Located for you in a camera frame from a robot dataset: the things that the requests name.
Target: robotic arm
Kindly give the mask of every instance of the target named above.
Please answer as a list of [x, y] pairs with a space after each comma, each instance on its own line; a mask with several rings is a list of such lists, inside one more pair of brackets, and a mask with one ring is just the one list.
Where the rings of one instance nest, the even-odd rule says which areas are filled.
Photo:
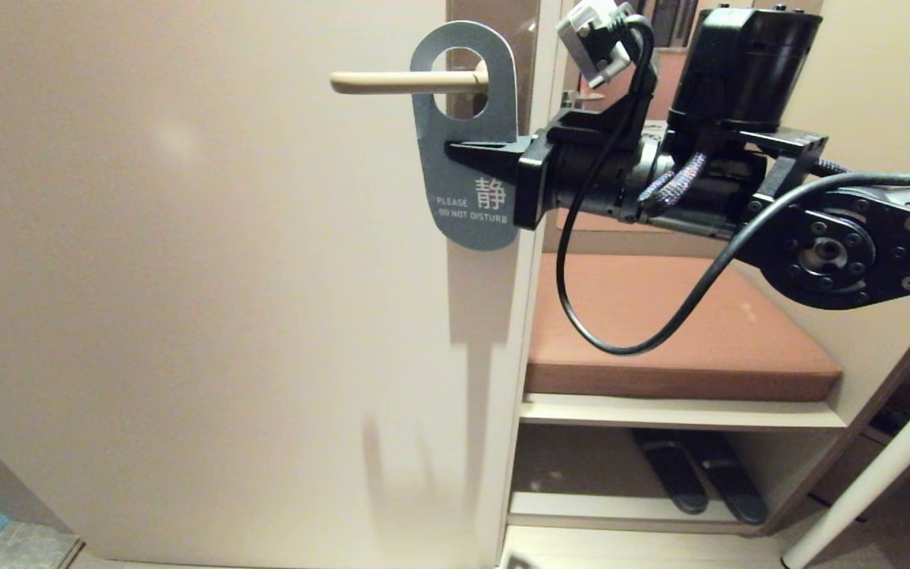
[[[823, 134], [780, 124], [820, 21], [781, 7], [701, 12], [660, 139], [642, 133], [657, 81], [650, 23], [627, 4], [584, 2], [559, 25], [561, 39], [592, 86], [634, 62], [628, 93], [602, 112], [562, 109], [515, 143], [448, 141], [445, 153], [513, 184], [518, 228], [535, 230], [548, 210], [568, 209], [557, 250], [560, 300], [604, 352], [660, 345], [732, 259], [812, 307], [910, 295], [910, 174], [851, 173], [820, 158]], [[819, 178], [806, 183], [810, 174]], [[657, 335], [607, 345], [579, 321], [567, 294], [564, 260], [579, 212], [728, 245]]]

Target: door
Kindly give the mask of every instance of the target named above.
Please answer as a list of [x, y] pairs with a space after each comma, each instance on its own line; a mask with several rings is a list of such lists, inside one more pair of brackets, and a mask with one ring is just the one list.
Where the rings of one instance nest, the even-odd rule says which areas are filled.
[[0, 6], [0, 461], [95, 554], [494, 565], [534, 236], [450, 245], [409, 98], [328, 84], [445, 15]]

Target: chinese character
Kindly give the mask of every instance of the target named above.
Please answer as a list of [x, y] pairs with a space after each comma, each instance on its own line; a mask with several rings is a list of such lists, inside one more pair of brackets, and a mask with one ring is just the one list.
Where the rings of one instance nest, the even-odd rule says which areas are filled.
[[505, 196], [505, 184], [501, 180], [476, 178], [476, 204], [480, 209], [501, 209]]

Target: white pole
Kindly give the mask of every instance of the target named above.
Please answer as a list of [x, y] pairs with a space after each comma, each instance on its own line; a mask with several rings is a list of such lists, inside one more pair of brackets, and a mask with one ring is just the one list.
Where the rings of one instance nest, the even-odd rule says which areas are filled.
[[853, 519], [862, 514], [880, 494], [910, 466], [910, 421], [891, 443], [841, 494], [809, 532], [781, 556], [787, 569], [803, 569], [834, 541]]

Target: brown cushion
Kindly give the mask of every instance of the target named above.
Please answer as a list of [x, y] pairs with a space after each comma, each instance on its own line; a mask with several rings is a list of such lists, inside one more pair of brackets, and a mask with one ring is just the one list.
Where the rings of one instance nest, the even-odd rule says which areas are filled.
[[[526, 391], [675, 399], [819, 401], [836, 361], [733, 269], [664, 345], [610, 356], [574, 330], [557, 300], [556, 255], [542, 260]], [[571, 255], [567, 289], [585, 326], [635, 345], [671, 317], [708, 259]]]

